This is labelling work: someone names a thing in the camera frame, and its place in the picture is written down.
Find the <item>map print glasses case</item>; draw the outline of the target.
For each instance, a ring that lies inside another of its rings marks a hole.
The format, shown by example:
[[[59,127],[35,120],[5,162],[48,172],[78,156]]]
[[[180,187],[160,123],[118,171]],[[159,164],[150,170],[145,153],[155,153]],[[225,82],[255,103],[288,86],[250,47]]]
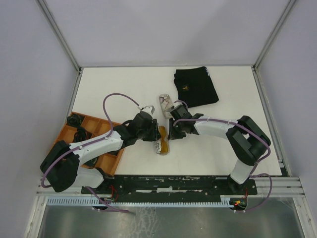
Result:
[[[166,119],[172,118],[172,115],[170,112],[174,109],[174,104],[170,96],[168,94],[161,94],[159,96],[159,102],[160,102],[160,107],[161,107],[163,116]]]

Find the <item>flag print glasses case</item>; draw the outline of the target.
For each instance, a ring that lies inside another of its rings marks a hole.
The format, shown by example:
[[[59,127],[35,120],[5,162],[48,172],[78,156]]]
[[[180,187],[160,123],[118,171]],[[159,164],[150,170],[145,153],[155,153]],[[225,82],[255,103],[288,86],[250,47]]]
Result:
[[[160,155],[160,139],[155,141],[154,146],[156,153]]]

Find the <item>orange sunglasses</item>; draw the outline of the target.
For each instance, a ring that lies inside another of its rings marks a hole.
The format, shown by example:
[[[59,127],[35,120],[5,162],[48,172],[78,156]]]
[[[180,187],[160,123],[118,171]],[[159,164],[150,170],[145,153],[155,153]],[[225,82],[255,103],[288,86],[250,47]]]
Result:
[[[160,138],[160,154],[167,155],[170,152],[167,130],[164,126],[159,126]]]

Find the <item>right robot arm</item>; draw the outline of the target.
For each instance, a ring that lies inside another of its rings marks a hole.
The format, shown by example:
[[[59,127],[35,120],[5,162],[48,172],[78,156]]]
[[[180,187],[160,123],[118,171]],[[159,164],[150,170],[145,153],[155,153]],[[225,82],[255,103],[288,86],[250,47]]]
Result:
[[[228,140],[237,162],[228,176],[227,188],[238,194],[245,189],[245,182],[252,177],[259,162],[271,153],[271,141],[249,117],[225,120],[204,114],[191,115],[184,105],[170,111],[170,139],[184,138],[187,134],[209,135]]]

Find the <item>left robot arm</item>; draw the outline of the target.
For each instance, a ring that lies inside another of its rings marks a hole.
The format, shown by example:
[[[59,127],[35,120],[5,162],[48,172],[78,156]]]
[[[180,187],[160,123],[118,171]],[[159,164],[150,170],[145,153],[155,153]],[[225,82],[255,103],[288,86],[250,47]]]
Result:
[[[97,137],[71,144],[63,140],[57,142],[40,165],[42,187],[63,192],[72,186],[84,186],[98,193],[107,192],[109,180],[99,170],[87,169],[82,165],[100,155],[132,146],[137,140],[159,140],[158,123],[153,114],[146,107],[127,125],[115,126]]]

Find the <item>black sunglasses in tray middle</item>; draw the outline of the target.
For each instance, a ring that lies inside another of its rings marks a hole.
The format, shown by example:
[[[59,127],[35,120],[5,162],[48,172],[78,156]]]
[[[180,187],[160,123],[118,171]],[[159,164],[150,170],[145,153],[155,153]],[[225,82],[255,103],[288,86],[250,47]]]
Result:
[[[91,135],[92,134],[90,132],[88,132],[85,128],[80,126],[77,128],[77,131],[74,134],[73,142],[76,143],[76,142],[85,141],[87,139],[90,139]]]

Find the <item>black sunglasses in tray corner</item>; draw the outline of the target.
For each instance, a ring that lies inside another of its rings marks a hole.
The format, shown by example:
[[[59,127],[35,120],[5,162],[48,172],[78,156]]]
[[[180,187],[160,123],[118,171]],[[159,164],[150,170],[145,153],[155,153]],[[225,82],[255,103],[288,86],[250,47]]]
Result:
[[[79,127],[82,124],[84,116],[79,114],[72,114],[67,117],[66,124],[72,127]]]

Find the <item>black folded cloth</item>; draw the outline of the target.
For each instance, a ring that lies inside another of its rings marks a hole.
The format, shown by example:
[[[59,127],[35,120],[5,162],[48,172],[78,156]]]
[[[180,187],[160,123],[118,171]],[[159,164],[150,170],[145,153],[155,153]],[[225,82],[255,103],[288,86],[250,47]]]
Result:
[[[189,108],[214,104],[219,97],[213,85],[209,71],[205,66],[193,69],[177,69],[174,84],[178,92],[178,100]]]

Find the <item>orange compartment tray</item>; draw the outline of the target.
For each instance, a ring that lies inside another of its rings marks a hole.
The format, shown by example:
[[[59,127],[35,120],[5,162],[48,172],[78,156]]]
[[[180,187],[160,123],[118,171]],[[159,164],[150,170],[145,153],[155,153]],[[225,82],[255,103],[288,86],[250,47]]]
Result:
[[[72,114],[79,114],[84,116],[81,127],[90,132],[91,138],[95,138],[99,135],[105,134],[110,130],[110,124],[105,119],[96,118],[93,116],[72,112]],[[70,144],[73,142],[73,137],[78,127],[68,126],[66,123],[60,131],[56,142],[65,141]],[[113,177],[118,167],[119,161],[123,154],[123,149],[117,151],[110,151],[100,156],[97,156],[87,162],[81,167],[85,169],[97,169],[105,177]]]

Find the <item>aluminium frame rail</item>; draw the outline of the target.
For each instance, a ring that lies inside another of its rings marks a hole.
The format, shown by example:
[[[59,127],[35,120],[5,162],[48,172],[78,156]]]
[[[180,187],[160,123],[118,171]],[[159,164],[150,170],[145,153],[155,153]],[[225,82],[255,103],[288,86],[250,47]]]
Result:
[[[301,181],[295,177],[272,177],[272,189],[270,197],[303,197],[305,195]],[[257,194],[254,197],[264,197],[269,192],[270,181],[268,177],[255,178]],[[81,187],[75,186],[60,193],[52,188],[38,187],[36,196],[89,196],[81,192]]]

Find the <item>right corner aluminium post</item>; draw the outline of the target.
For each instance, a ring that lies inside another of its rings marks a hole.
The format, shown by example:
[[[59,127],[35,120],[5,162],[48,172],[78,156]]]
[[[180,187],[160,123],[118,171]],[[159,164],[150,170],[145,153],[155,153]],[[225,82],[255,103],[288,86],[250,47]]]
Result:
[[[289,15],[291,14],[291,12],[293,11],[293,8],[295,7],[295,5],[297,4],[297,0],[289,0],[285,9],[283,10],[281,16],[279,17],[277,23],[275,24],[273,30],[271,31],[269,37],[267,38],[264,47],[262,48],[259,56],[257,57],[255,63],[253,64],[253,71],[256,71],[260,68],[260,66],[262,65],[265,57],[267,56],[270,48],[272,47],[274,41],[276,40],[278,34],[280,33],[280,31],[282,30],[285,22],[287,21]]]

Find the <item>corner aluminium post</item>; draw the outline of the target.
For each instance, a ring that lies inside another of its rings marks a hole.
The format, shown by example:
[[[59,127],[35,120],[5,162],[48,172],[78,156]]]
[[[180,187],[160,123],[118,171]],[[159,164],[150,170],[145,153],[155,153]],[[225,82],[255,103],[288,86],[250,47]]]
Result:
[[[262,48],[259,56],[257,57],[255,63],[253,64],[253,71],[256,71],[260,68],[260,66],[262,65],[265,57],[267,56],[270,48],[272,47],[274,41],[276,40],[278,34],[280,33],[280,31],[282,30],[285,22],[287,21],[289,15],[291,14],[291,12],[293,11],[293,8],[295,7],[295,5],[297,4],[297,0],[289,0],[285,9],[283,10],[281,16],[279,17],[277,23],[275,24],[273,30],[271,31],[269,37],[267,38],[264,47]]]
[[[62,49],[66,53],[71,64],[73,65],[73,67],[75,68],[76,71],[80,71],[81,66],[77,62],[71,48],[69,47],[65,37],[63,36],[51,10],[49,9],[47,2],[45,0],[36,0],[36,3],[38,4],[40,10],[42,11],[43,15],[45,16],[47,22],[49,23],[53,33],[55,34],[58,42],[60,43]]]

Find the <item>left corner aluminium post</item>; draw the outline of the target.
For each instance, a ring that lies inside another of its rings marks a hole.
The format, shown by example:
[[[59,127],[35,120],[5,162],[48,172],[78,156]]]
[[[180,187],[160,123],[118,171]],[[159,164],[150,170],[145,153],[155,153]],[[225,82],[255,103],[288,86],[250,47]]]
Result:
[[[62,49],[66,53],[71,64],[73,65],[73,67],[75,68],[76,71],[80,71],[81,66],[77,62],[71,48],[69,47],[65,37],[63,36],[51,10],[49,9],[47,2],[45,0],[36,0],[36,3],[38,4],[40,10],[42,11],[43,15],[45,16],[47,22],[49,23],[53,33],[55,34],[58,42],[60,43]]]

